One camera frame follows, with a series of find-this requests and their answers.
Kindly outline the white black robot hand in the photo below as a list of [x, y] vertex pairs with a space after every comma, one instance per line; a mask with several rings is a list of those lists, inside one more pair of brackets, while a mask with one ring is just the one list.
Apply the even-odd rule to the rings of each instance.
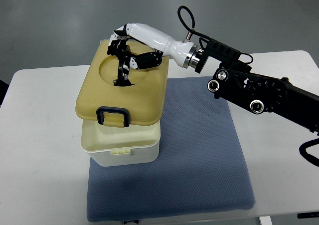
[[[134, 39], [147, 45], [152, 52], [135, 55], [127, 45], [129, 39]], [[131, 69], [149, 69], [158, 67], [162, 57], [171, 57], [178, 66], [196, 68], [203, 50], [198, 45], [186, 39], [177, 41], [171, 36], [141, 23], [128, 23], [115, 30], [110, 36], [107, 54], [114, 55], [119, 60], [115, 86], [131, 86], [129, 72]]]

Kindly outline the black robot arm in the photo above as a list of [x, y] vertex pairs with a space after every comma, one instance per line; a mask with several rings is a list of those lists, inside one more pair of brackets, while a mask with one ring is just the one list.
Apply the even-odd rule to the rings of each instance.
[[195, 72], [200, 73], [212, 57], [220, 64], [207, 88], [216, 99], [223, 98], [253, 114], [278, 114], [312, 133], [319, 131], [319, 97], [295, 87], [287, 77], [273, 78], [251, 72], [242, 52], [206, 35], [199, 38], [200, 49], [192, 56]]

